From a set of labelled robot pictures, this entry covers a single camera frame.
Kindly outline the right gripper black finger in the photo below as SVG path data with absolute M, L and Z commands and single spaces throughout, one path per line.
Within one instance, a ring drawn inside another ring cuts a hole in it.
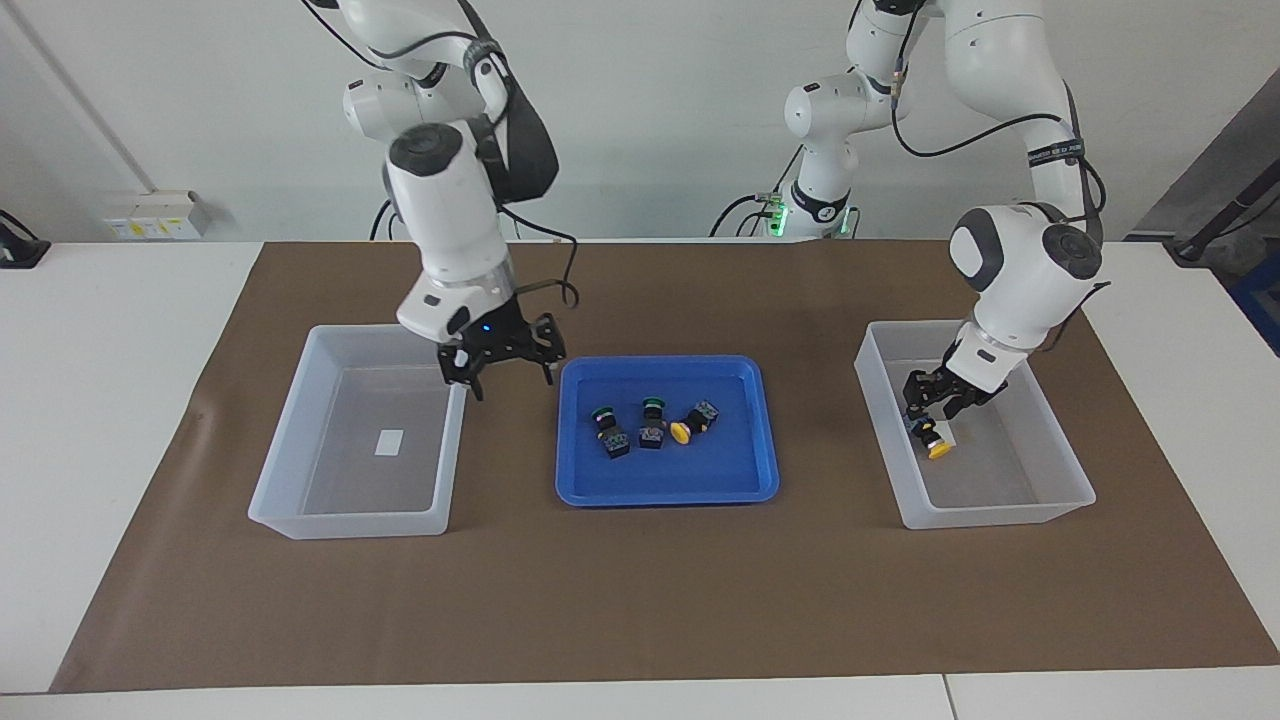
M 553 386 L 556 383 L 553 373 L 567 357 L 564 338 L 553 314 L 544 313 L 530 324 L 530 340 L 531 361 L 540 366 L 545 383 Z
M 486 366 L 484 354 L 468 354 L 461 345 L 439 345 L 436 360 L 442 379 L 447 386 L 465 386 L 477 400 L 485 398 L 480 375 Z

